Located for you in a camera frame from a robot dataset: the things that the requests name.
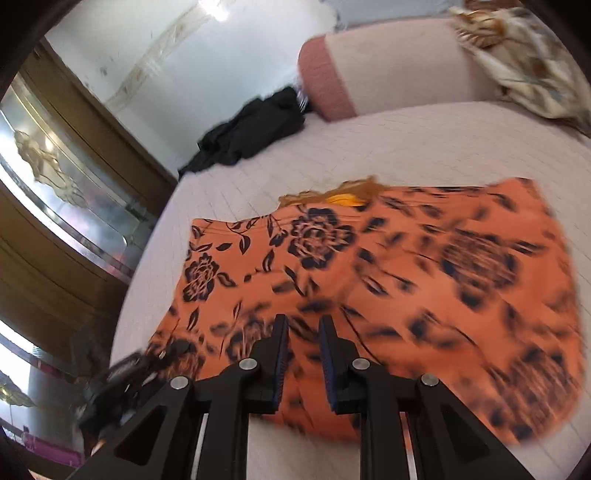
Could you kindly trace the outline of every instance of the wall stain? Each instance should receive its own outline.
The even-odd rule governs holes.
[[[221,0],[219,6],[227,8],[235,2],[236,0]],[[213,20],[213,17],[208,15],[199,4],[193,5],[181,14],[152,42],[149,49],[123,79],[119,89],[105,102],[105,106],[113,113],[120,112],[127,107],[144,82],[160,73],[160,66],[166,57],[189,35],[211,20]]]

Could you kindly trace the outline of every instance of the yellow fabric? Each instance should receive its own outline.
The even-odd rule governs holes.
[[[328,197],[326,202],[342,205],[343,207],[359,207],[367,203],[364,200],[357,198],[352,193],[340,193],[339,195],[333,195],[332,197]]]

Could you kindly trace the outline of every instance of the bed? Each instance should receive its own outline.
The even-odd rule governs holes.
[[[301,133],[250,160],[183,177],[129,287],[111,361],[145,348],[164,316],[193,218],[233,222],[264,215],[286,193],[330,190],[370,174],[392,185],[478,185],[512,176],[536,180],[570,241],[586,340],[591,328],[590,148],[572,130],[506,103],[422,105],[334,123],[309,114]],[[538,480],[567,478],[591,442],[591,382],[584,387],[569,422],[539,441],[511,447]],[[251,480],[353,480],[359,475],[356,445],[304,437],[262,421],[251,423],[248,461]]]

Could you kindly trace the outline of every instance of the pink object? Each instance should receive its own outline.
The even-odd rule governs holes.
[[[298,60],[325,120],[435,103],[494,100],[496,85],[446,18],[397,20],[308,40]]]
[[[357,116],[326,48],[326,37],[311,38],[302,46],[298,65],[308,98],[329,122]]]
[[[41,440],[30,433],[24,432],[21,436],[25,448],[36,455],[39,455],[53,462],[61,463],[78,468],[84,463],[83,455],[73,450]]]

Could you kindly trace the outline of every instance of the white wall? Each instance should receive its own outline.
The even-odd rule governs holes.
[[[66,65],[175,175],[210,127],[295,78],[301,45],[336,23],[319,0],[202,2],[83,0],[47,34]],[[200,6],[216,3],[226,20]]]

